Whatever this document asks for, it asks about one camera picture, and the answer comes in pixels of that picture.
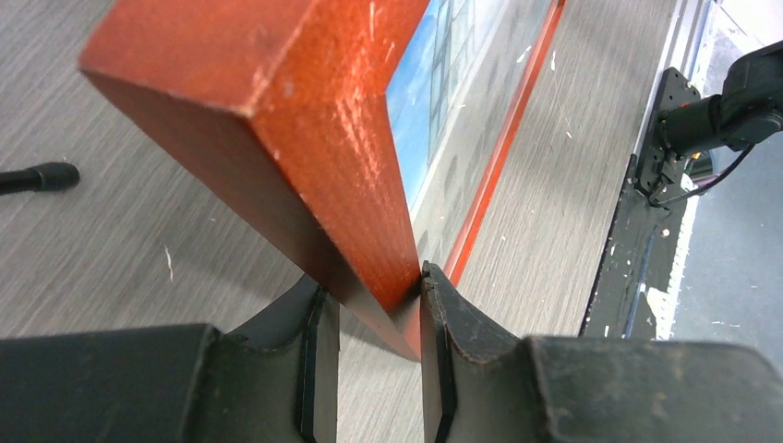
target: gray wood grain surface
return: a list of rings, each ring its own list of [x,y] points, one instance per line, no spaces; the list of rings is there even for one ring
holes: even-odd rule
[[[0,198],[2,337],[231,329],[301,275],[77,74],[110,3],[0,0],[0,169],[65,158],[83,173],[63,195]],[[539,78],[461,284],[515,333],[578,328],[673,4],[565,8],[555,70]],[[339,441],[422,441],[419,366],[341,317]]]

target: floor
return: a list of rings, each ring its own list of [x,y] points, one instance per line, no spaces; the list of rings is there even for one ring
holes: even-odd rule
[[[783,40],[783,2],[738,3],[726,0],[717,11],[729,20],[718,23],[708,45],[709,93],[719,92],[738,56]],[[724,157],[721,169],[734,158]],[[783,371],[783,196],[773,192],[781,164],[783,134],[776,134],[700,199],[673,338],[749,345]]]
[[[231,329],[301,273],[75,72],[110,3],[0,2],[0,168],[67,159],[84,177],[2,198],[0,336]],[[579,329],[674,4],[565,7],[460,285],[514,333]],[[419,366],[342,319],[338,440],[421,441]]]

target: black cable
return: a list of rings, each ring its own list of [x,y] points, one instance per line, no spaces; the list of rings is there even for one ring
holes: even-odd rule
[[[735,160],[732,164],[730,164],[729,167],[726,168],[726,171],[721,173],[721,175],[719,175],[712,182],[710,182],[710,183],[708,183],[708,184],[706,184],[706,185],[704,185],[702,187],[696,188],[693,191],[688,191],[685,194],[680,194],[680,195],[678,195],[676,197],[667,198],[666,200],[663,200],[663,201],[651,201],[650,202],[650,206],[652,206],[653,208],[665,208],[665,207],[671,205],[672,203],[679,203],[679,202],[681,202],[683,200],[687,200],[688,198],[691,198],[693,196],[701,196],[705,192],[707,192],[710,189],[712,189],[713,187],[717,186],[718,183],[722,182],[726,177],[729,176],[729,174],[731,174],[735,169],[737,169],[737,166],[740,166],[740,163],[742,163],[742,161],[745,160],[745,157],[747,157],[748,154],[750,154],[751,151],[753,150],[753,148],[755,148],[755,147],[756,147],[756,145],[752,144],[751,146],[748,147],[748,149],[744,150],[742,152],[742,154],[740,154],[740,156],[737,157],[737,160]]]

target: blue sky in picture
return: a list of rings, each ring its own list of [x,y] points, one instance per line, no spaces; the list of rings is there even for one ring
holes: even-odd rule
[[[386,89],[391,134],[409,209],[427,174],[430,90],[439,5],[440,0],[429,2]]]

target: mounting plate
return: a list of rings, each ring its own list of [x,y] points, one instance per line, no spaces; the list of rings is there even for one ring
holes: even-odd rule
[[[657,128],[661,117],[667,111],[698,102],[701,98],[699,91],[679,70],[670,67],[663,71],[634,177],[636,189],[648,198],[658,199],[672,194],[670,188],[679,189],[684,170],[682,159],[677,159],[673,152],[667,152],[659,141]]]

